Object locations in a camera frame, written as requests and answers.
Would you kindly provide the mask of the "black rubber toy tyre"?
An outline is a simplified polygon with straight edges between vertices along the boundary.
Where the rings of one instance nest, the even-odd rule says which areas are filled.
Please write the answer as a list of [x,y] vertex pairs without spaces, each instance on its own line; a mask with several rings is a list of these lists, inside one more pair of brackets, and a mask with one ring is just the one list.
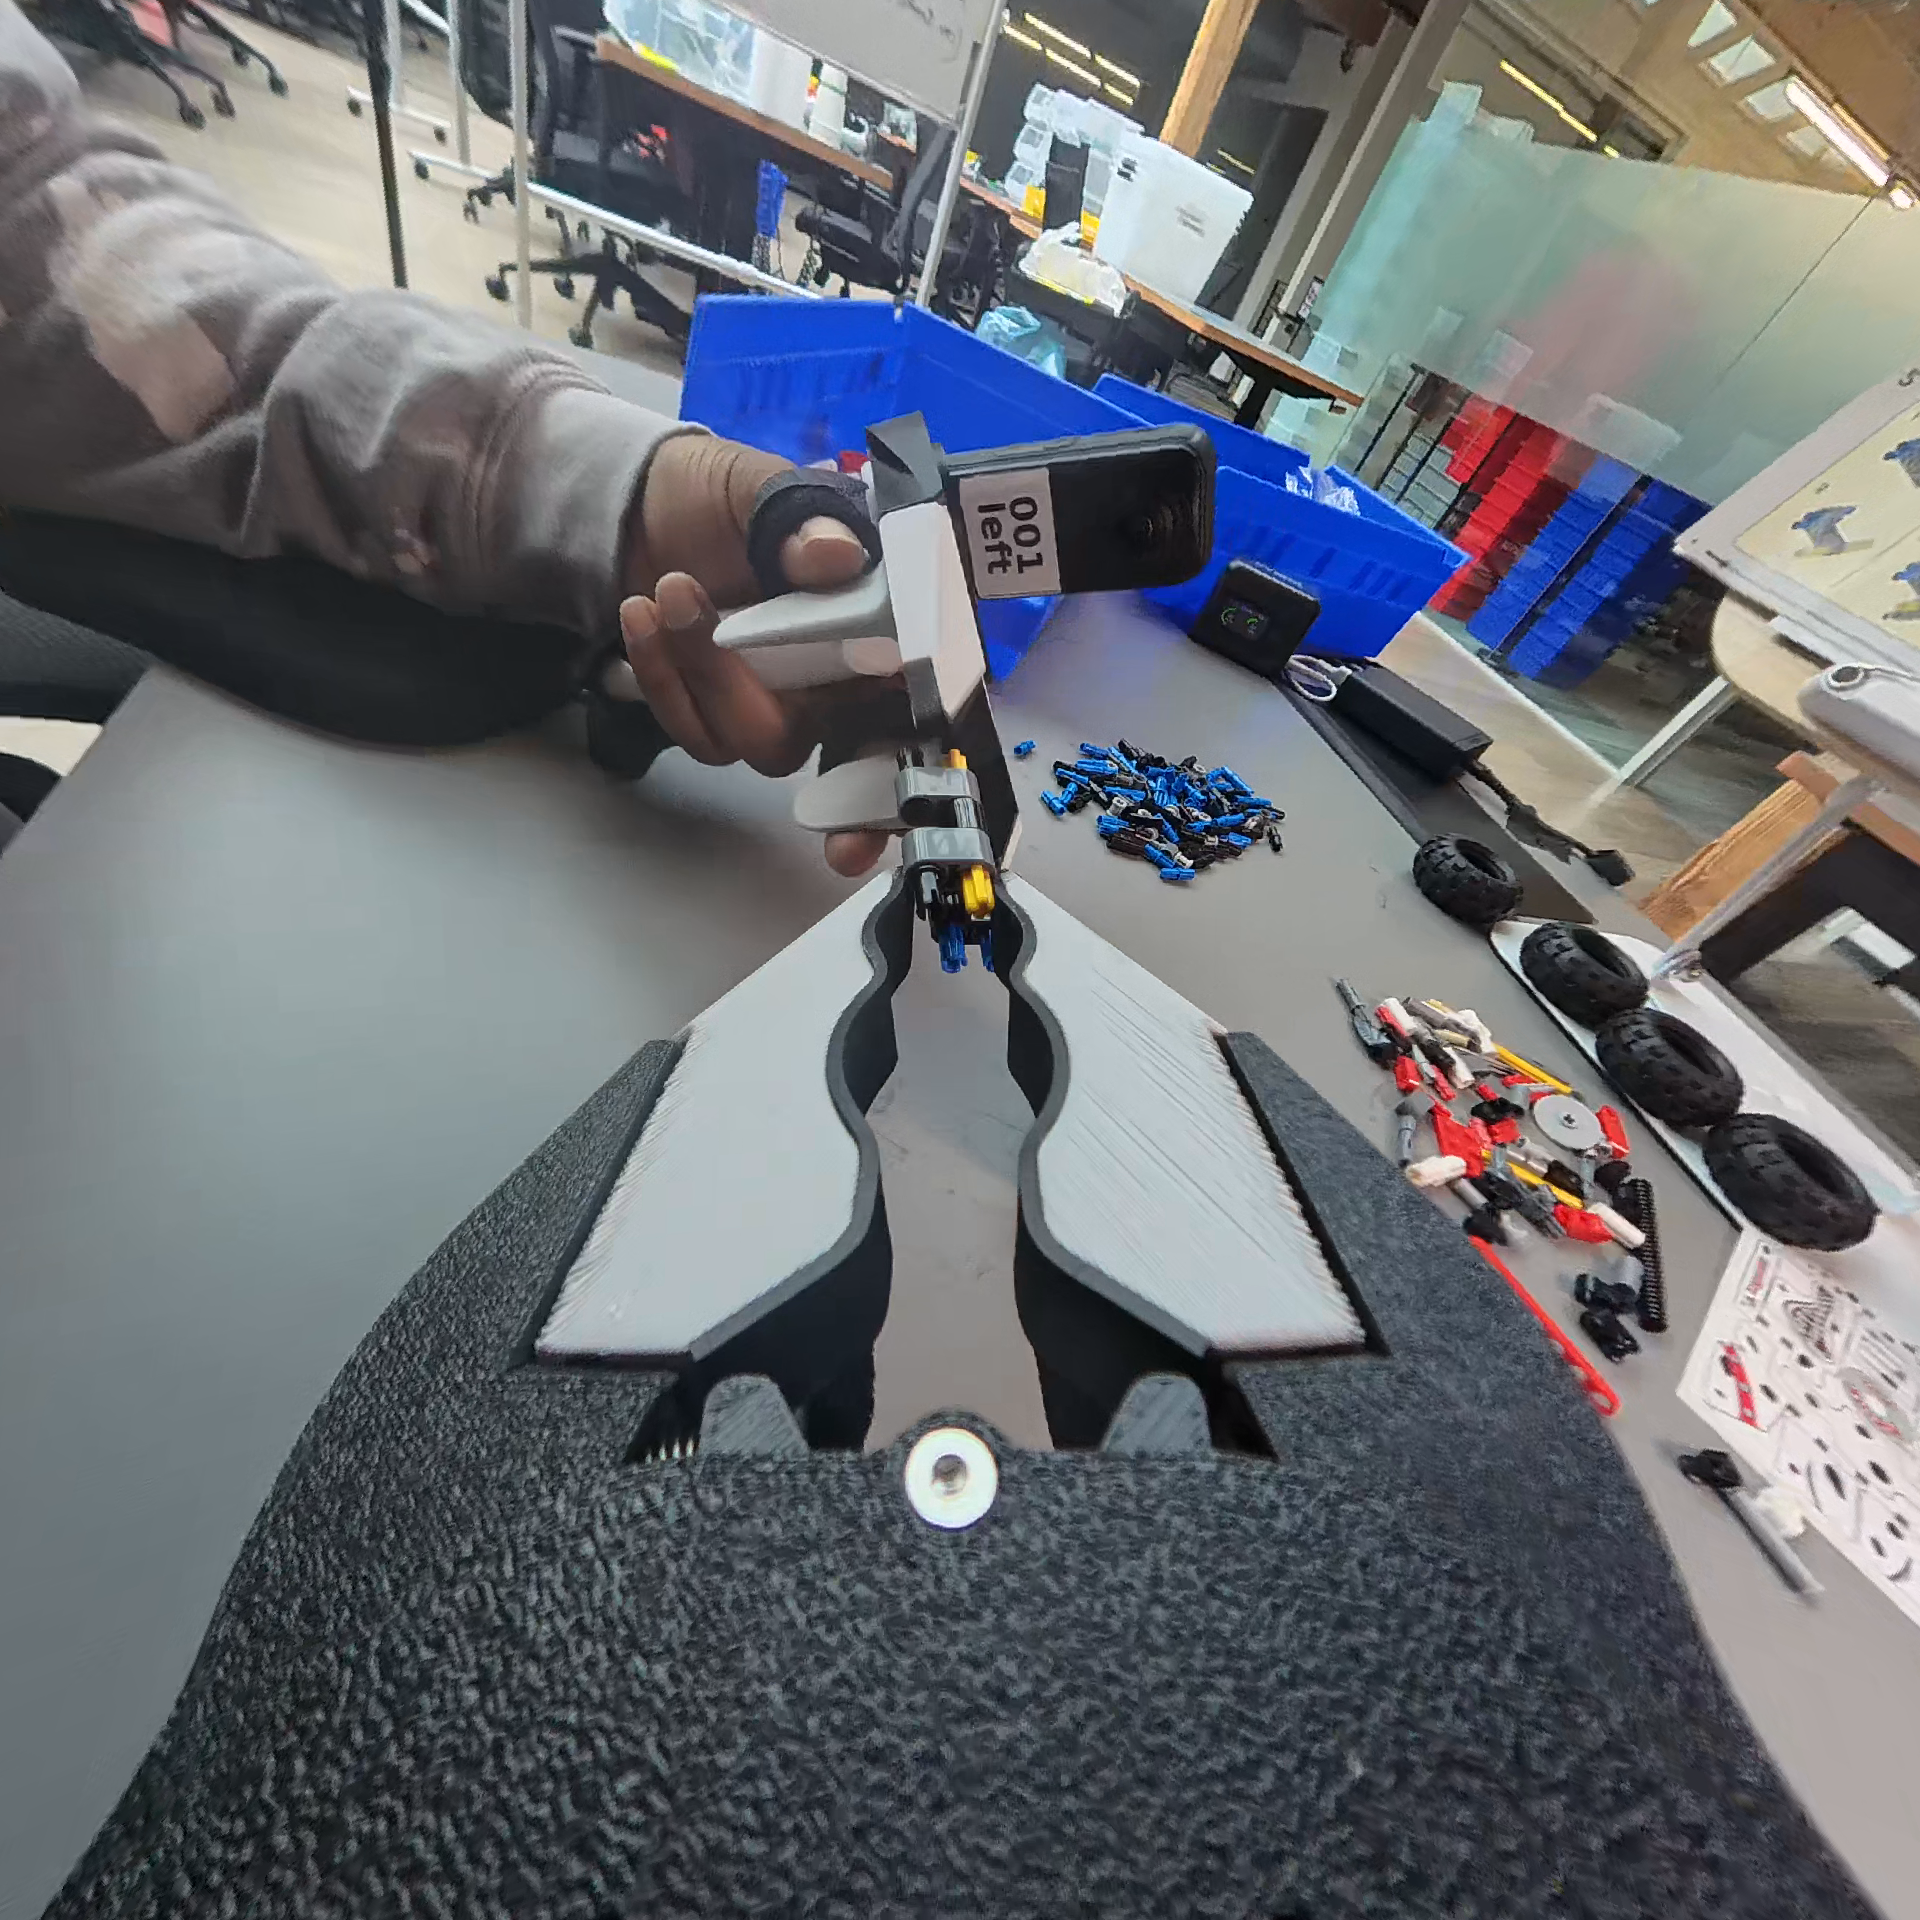
[[1600,1074],[1648,1119],[1703,1133],[1744,1106],[1744,1078],[1734,1061],[1690,1022],[1642,1006],[1608,1017],[1594,1030]]
[[1521,878],[1499,853],[1457,831],[1422,840],[1410,878],[1430,904],[1476,929],[1513,919],[1526,897]]
[[1700,1152],[1723,1198],[1755,1230],[1792,1247],[1848,1252],[1881,1217],[1858,1174],[1788,1118],[1740,1112],[1712,1126]]
[[1594,926],[1543,921],[1521,943],[1521,973],[1562,1017],[1600,1028],[1648,999],[1642,967]]

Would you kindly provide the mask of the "blue plastic bin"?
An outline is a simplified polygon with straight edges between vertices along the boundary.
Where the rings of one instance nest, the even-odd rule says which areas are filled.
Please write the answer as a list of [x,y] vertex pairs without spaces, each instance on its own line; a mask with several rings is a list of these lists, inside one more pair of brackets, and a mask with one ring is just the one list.
[[696,303],[679,416],[802,466],[865,452],[902,416],[952,455],[1138,428],[914,303],[774,294]]
[[1192,625],[1230,561],[1249,560],[1319,602],[1310,642],[1377,658],[1467,564],[1467,552],[1339,469],[1107,372],[1092,394],[1145,425],[1201,425],[1217,449],[1215,550],[1199,575],[1144,598]]

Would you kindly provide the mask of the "black toothed toy rack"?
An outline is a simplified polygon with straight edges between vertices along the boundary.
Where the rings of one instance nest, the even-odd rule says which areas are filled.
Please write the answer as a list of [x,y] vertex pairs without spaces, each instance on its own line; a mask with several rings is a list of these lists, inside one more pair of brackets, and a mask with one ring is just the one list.
[[1662,1335],[1670,1330],[1670,1303],[1658,1196],[1651,1180],[1639,1172],[1627,1174],[1616,1188],[1616,1206],[1642,1234],[1634,1247],[1639,1262],[1639,1325],[1646,1332]]

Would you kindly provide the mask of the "grey black toy brick assembly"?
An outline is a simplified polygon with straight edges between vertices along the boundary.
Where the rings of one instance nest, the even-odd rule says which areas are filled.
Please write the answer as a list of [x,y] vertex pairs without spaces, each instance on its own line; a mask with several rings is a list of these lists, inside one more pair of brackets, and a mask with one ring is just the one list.
[[961,751],[902,751],[896,808],[907,893],[943,968],[996,972],[1000,854],[977,775]]

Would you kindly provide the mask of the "person's left hand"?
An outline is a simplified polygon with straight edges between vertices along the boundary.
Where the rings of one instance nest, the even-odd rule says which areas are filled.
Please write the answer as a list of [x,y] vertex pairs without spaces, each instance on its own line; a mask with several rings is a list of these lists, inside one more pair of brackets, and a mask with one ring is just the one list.
[[723,613],[760,597],[752,508],[784,473],[777,455],[735,440],[664,440],[628,514],[617,610],[631,694],[673,743],[763,776],[799,772],[822,744],[822,694],[763,686],[714,632]]

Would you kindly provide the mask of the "white grey device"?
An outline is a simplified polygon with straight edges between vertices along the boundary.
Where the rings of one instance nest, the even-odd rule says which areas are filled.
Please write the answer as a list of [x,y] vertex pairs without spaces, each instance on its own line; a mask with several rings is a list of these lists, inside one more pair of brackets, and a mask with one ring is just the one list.
[[1835,662],[1798,689],[1812,728],[1896,760],[1918,753],[1918,674],[1886,662]]

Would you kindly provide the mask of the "wooden bench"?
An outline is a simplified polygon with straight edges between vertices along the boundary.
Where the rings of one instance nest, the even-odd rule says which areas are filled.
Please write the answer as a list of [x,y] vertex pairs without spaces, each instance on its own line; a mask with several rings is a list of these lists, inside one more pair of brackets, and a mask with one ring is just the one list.
[[[1854,775],[1852,765],[1825,751],[1790,751],[1778,762],[1782,782],[1775,790],[1646,897],[1646,919],[1674,941],[1688,934],[1742,874],[1762,864],[1798,828],[1809,825],[1819,801]],[[1705,941],[1703,968],[1728,984],[1760,961],[1783,954],[1792,941],[1838,914],[1854,914],[1903,954],[1880,980],[1916,994],[1916,825],[1916,796],[1881,785],[1807,865]]]

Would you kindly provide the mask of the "stack of clear plastic boxes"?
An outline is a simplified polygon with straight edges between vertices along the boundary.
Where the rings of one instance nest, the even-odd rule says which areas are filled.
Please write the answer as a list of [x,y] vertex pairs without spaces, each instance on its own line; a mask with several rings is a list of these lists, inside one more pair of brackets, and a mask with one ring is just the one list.
[[1001,194],[1048,229],[1096,218],[1120,146],[1138,122],[1103,101],[1035,82],[1022,106]]

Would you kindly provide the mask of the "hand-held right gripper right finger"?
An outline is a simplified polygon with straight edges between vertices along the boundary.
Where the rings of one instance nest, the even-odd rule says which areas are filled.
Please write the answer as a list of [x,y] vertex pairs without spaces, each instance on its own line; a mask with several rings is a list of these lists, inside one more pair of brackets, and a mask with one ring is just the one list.
[[1049,1274],[1196,1360],[1359,1353],[1360,1309],[1226,1028],[1033,882],[1001,885],[1020,1206]]

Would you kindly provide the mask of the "white storage box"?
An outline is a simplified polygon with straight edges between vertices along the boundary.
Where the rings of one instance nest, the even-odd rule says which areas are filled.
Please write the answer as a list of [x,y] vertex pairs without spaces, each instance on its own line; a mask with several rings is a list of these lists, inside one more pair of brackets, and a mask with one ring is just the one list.
[[1252,192],[1150,134],[1115,149],[1092,253],[1129,280],[1199,305]]

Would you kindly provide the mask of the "person's left forearm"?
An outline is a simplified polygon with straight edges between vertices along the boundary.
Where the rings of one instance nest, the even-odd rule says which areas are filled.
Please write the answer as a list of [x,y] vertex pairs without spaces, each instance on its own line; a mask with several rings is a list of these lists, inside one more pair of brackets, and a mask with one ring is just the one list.
[[8,508],[614,629],[683,428],[471,312],[331,282],[91,111],[17,5],[3,45]]

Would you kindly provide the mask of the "frosted glass partition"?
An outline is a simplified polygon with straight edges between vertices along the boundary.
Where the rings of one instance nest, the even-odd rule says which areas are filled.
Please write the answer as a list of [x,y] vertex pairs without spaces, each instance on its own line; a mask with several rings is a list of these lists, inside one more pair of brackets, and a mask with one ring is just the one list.
[[[1454,486],[1436,439],[1484,398],[1720,508],[1916,362],[1916,239],[1916,186],[1866,199],[1598,158],[1537,141],[1450,82],[1401,132],[1313,305],[1310,360],[1362,394],[1318,449],[1440,532]],[[1636,772],[1682,712],[1720,719],[1708,585],[1690,572],[1572,689],[1522,682],[1439,618]]]

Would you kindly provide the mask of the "stack of red blue bins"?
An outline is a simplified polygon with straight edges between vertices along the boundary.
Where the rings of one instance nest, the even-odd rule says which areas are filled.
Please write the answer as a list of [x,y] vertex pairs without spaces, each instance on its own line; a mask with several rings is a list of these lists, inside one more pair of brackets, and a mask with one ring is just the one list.
[[1463,561],[1426,613],[1522,682],[1582,687],[1690,583],[1675,538],[1703,496],[1484,398],[1436,455],[1454,486],[1439,529]]

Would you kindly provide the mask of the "grey desk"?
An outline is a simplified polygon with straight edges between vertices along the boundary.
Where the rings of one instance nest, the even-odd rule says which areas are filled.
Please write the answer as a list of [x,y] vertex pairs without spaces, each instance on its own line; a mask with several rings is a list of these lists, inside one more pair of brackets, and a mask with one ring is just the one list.
[[[1916,1914],[1916,1629],[1674,1469],[1734,1234],[1598,1414],[1386,1162],[1334,975],[1552,1028],[1274,689],[1118,607],[1003,703],[1185,743],[1287,850],[1030,885],[1217,1022],[1360,1292],[1055,1448],[1006,992],[921,940],[874,1087],[871,1439],[726,1335],[538,1356],[666,1074],[848,903],[787,792],[576,727],[361,750],[155,674],[4,854],[4,1914]],[[1131,1406],[1105,1408],[1131,1397]],[[1120,1448],[1107,1448],[1118,1412]]]

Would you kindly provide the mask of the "pile of blue black pins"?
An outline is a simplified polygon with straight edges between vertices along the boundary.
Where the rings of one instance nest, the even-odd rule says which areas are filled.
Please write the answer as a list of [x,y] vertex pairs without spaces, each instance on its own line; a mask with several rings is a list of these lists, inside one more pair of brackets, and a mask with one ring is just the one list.
[[1227,762],[1169,756],[1127,735],[1083,737],[1058,751],[1022,735],[1011,760],[1039,769],[1049,817],[1083,822],[1105,850],[1167,886],[1186,886],[1257,847],[1274,857],[1290,850],[1284,807]]

